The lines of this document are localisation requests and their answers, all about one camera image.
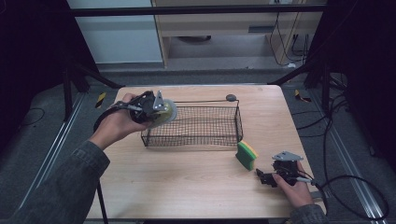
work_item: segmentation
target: hand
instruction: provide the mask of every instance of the hand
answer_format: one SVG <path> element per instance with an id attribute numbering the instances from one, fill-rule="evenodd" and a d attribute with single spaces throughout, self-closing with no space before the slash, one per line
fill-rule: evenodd
<path id="1" fill-rule="evenodd" d="M 299 171 L 304 171 L 303 166 L 299 161 L 297 161 L 297 167 Z M 273 174 L 273 177 L 294 208 L 314 203 L 305 182 L 297 181 L 294 186 L 291 186 L 282 178 L 282 176 Z"/>
<path id="2" fill-rule="evenodd" d="M 127 103 L 134 97 L 136 95 L 126 93 L 122 101 Z M 125 109 L 118 110 L 102 120 L 96 132 L 89 140 L 99 148 L 105 149 L 130 133 L 146 130 L 149 125 L 150 122 L 141 124 L 134 122 L 129 112 Z"/>

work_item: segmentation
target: small round object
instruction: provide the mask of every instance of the small round object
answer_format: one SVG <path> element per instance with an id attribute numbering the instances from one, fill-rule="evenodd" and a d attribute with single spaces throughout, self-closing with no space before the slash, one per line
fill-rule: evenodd
<path id="1" fill-rule="evenodd" d="M 236 96 L 234 94 L 228 94 L 225 99 L 229 102 L 234 102 L 236 101 Z"/>

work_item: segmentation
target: yellow sponge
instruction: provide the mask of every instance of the yellow sponge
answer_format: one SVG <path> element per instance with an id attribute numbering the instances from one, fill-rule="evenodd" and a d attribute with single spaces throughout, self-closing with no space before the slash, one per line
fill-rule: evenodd
<path id="1" fill-rule="evenodd" d="M 244 140 L 238 143 L 238 151 L 236 152 L 236 158 L 245 166 L 249 171 L 253 170 L 254 160 L 259 157 L 257 152 L 248 145 Z"/>

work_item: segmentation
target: wall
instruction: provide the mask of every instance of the wall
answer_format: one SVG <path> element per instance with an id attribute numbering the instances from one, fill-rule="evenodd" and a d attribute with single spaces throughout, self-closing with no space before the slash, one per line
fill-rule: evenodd
<path id="1" fill-rule="evenodd" d="M 151 7 L 149 0 L 68 0 L 71 8 Z M 95 62 L 162 63 L 153 16 L 76 18 Z"/>

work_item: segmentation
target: wire basket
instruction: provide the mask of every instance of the wire basket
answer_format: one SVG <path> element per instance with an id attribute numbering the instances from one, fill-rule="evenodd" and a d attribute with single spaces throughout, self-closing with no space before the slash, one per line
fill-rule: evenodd
<path id="1" fill-rule="evenodd" d="M 175 102 L 177 117 L 141 133 L 146 147 L 236 146 L 243 138 L 239 101 Z"/>

